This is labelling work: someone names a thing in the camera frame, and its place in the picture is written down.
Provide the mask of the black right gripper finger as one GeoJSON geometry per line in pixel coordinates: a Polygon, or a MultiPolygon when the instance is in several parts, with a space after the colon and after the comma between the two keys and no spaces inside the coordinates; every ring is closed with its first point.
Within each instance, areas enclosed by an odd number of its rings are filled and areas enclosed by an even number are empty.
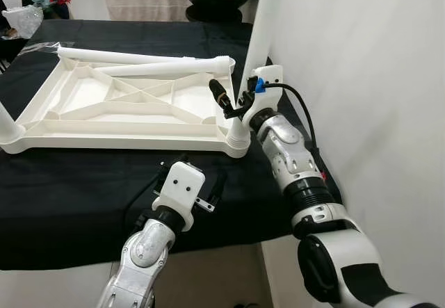
{"type": "Polygon", "coordinates": [[[217,79],[210,80],[209,89],[212,92],[214,101],[220,106],[220,108],[222,108],[223,112],[231,112],[234,110],[231,99],[229,98],[225,87],[217,79]]]}

